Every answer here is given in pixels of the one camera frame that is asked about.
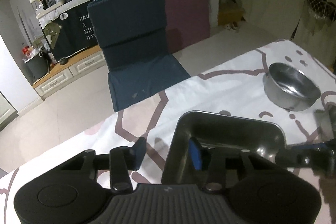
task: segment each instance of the trash bin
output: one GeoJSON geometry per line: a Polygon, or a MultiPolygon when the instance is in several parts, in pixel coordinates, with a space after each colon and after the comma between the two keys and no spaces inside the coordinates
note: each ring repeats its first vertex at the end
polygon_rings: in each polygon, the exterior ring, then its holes
{"type": "Polygon", "coordinates": [[[25,61],[35,79],[40,79],[48,73],[48,61],[40,50],[33,57],[25,61]]]}

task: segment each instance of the metal rim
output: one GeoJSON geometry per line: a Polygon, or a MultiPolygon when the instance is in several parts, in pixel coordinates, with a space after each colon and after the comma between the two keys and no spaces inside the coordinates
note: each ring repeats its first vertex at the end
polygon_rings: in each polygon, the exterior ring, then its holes
{"type": "Polygon", "coordinates": [[[285,132],[283,131],[283,129],[278,124],[276,124],[275,122],[264,121],[264,120],[261,120],[261,119],[251,119],[251,118],[232,116],[232,115],[229,116],[229,115],[224,115],[224,114],[219,114],[219,113],[214,113],[214,112],[208,112],[208,111],[203,111],[203,110],[190,110],[190,111],[187,111],[186,113],[184,113],[184,114],[181,115],[181,117],[177,121],[176,127],[179,124],[180,120],[182,120],[184,118],[184,116],[187,116],[189,113],[192,113],[192,112],[206,113],[206,114],[220,115],[220,116],[227,116],[227,117],[231,117],[231,118],[235,118],[235,119],[244,119],[244,120],[259,121],[259,122],[265,122],[265,123],[273,124],[277,128],[280,129],[280,131],[282,133],[282,136],[283,136],[283,139],[285,141],[285,148],[287,148],[287,139],[286,139],[286,135],[285,135],[285,132]]]}
{"type": "Polygon", "coordinates": [[[281,62],[276,62],[276,63],[272,63],[270,66],[269,66],[269,68],[268,68],[268,74],[271,76],[271,79],[272,79],[272,81],[273,81],[273,83],[275,83],[276,84],[276,86],[277,87],[279,87],[283,92],[286,92],[287,93],[287,91],[285,91],[279,84],[278,84],[278,82],[276,82],[275,80],[274,80],[274,78],[273,78],[273,76],[272,76],[272,74],[271,74],[271,72],[270,72],[270,69],[271,69],[271,67],[273,67],[273,66],[275,66],[275,65],[279,65],[279,64],[281,64],[281,65],[285,65],[286,67],[289,67],[289,68],[292,68],[292,69],[294,69],[294,70],[296,70],[298,73],[300,73],[300,74],[302,74],[304,77],[306,77],[316,88],[317,88],[317,90],[319,91],[319,96],[318,97],[316,97],[316,96],[314,96],[314,97],[301,97],[301,96],[298,96],[298,95],[296,95],[296,94],[290,94],[291,96],[294,96],[294,97],[296,97],[296,98],[300,98],[300,99],[302,99],[302,100],[307,100],[307,101],[310,101],[310,100],[317,100],[318,98],[320,98],[321,97],[321,90],[320,90],[320,88],[318,87],[318,85],[317,84],[315,84],[315,82],[313,81],[313,80],[311,80],[307,75],[305,75],[305,73],[304,72],[302,72],[301,70],[298,70],[297,68],[294,68],[294,67],[292,67],[292,66],[290,66],[290,65],[288,65],[288,64],[285,64],[285,63],[281,63],[281,62]]]}

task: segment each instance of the tiled floor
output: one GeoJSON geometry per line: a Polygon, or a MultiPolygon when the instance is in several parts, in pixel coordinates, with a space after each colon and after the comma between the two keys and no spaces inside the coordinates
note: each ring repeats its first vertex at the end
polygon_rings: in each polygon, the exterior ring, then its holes
{"type": "Polygon", "coordinates": [[[0,168],[9,172],[111,116],[113,106],[101,67],[52,94],[0,132],[0,168]]]}
{"type": "MultiPolygon", "coordinates": [[[[191,76],[277,39],[247,23],[239,33],[221,27],[215,33],[174,54],[191,76]]],[[[83,76],[6,126],[0,132],[0,168],[10,172],[112,115],[107,73],[104,66],[83,76]]]]}

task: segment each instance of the pink mat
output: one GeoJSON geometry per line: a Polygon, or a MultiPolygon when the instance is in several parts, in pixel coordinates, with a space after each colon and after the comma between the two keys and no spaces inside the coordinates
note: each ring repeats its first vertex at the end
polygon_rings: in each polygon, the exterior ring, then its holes
{"type": "Polygon", "coordinates": [[[166,15],[170,53],[210,36],[209,0],[166,0],[166,15]]]}

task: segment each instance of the white tablecloth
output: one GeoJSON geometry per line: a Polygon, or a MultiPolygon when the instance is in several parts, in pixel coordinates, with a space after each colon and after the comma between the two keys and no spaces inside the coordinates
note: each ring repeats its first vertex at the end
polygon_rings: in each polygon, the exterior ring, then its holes
{"type": "MultiPolygon", "coordinates": [[[[140,170],[132,173],[131,180],[134,187],[138,182],[160,183],[177,121],[190,110],[274,122],[283,129],[287,144],[313,141],[319,127],[315,111],[324,110],[328,102],[336,102],[335,79],[319,61],[290,41],[276,41],[238,56],[113,114],[0,179],[0,207],[3,208],[0,224],[20,223],[13,199],[21,186],[85,149],[105,154],[113,147],[131,146],[137,137],[145,136],[151,149],[147,150],[140,170]],[[263,90],[263,75],[274,62],[287,63],[303,71],[319,86],[321,98],[301,112],[288,112],[270,102],[263,90]]],[[[315,176],[311,169],[295,170],[295,173],[321,193],[323,205],[315,223],[336,223],[335,180],[315,176]]],[[[109,173],[101,173],[98,182],[109,188],[109,173]]]]}

